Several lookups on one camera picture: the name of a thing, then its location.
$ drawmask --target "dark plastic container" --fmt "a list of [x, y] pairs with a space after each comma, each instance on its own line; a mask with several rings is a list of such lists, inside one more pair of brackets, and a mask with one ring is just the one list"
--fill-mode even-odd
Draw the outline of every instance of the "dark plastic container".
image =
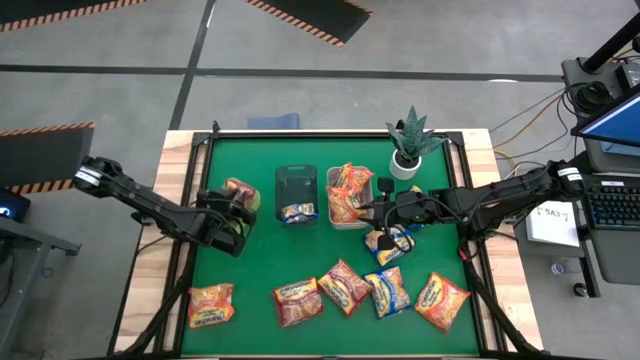
[[[318, 209], [318, 171], [313, 165], [286, 165], [276, 169], [276, 219], [282, 221], [282, 209], [293, 204], [313, 203]], [[317, 219], [285, 225], [314, 225]]]

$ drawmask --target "clear plastic bin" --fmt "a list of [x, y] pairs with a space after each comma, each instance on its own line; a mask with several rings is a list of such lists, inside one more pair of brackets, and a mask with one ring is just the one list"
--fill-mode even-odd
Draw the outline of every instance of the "clear plastic bin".
[[[369, 171], [369, 169], [367, 169], [364, 166], [353, 166], [353, 168]], [[338, 175], [340, 174], [340, 169], [342, 169], [342, 166], [329, 168], [329, 170], [327, 171], [327, 185], [331, 184], [338, 177]], [[362, 190], [362, 205], [368, 204], [373, 201], [373, 190], [371, 188], [371, 179], [369, 179], [367, 184], [364, 186], [364, 189]], [[366, 217], [368, 218], [373, 217], [373, 209], [367, 210]], [[333, 222], [333, 220], [331, 220], [331, 207], [329, 207], [329, 222], [331, 222], [331, 226], [333, 226], [333, 228], [337, 230], [364, 229], [369, 225], [366, 222], [360, 221], [360, 220], [357, 220], [352, 223], [335, 223]]]
[[[282, 221], [282, 209], [293, 204], [313, 203], [318, 208], [318, 171], [313, 165], [286, 165], [276, 169], [276, 219]], [[284, 225], [314, 225], [317, 219]]]

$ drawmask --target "computer monitor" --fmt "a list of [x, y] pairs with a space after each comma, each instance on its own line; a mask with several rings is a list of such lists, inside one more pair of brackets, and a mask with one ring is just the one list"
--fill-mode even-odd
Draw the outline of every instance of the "computer monitor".
[[640, 85], [579, 122], [571, 135], [640, 147]]
[[22, 222], [31, 200], [0, 187], [0, 216]]

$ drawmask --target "succulent plant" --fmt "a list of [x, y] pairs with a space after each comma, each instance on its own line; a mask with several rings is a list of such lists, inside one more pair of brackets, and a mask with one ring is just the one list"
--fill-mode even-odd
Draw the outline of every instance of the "succulent plant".
[[391, 123], [387, 124], [393, 146], [398, 149], [400, 156], [407, 163], [414, 163], [420, 156], [428, 154], [437, 149], [444, 141], [444, 138], [431, 136], [433, 130], [424, 131], [427, 117], [418, 119], [416, 109], [411, 106], [409, 116], [404, 121], [404, 129], [399, 133]]

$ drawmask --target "potted plant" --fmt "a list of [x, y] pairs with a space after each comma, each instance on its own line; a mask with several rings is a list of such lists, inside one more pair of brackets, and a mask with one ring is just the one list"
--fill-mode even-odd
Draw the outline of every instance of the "potted plant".
[[431, 136], [433, 130], [424, 131], [426, 121], [426, 116], [418, 119], [416, 109], [411, 106], [401, 132], [392, 124], [386, 123], [391, 141], [396, 148], [389, 163], [389, 171], [395, 178], [411, 179], [422, 164], [422, 155], [437, 149], [445, 141], [443, 138]]

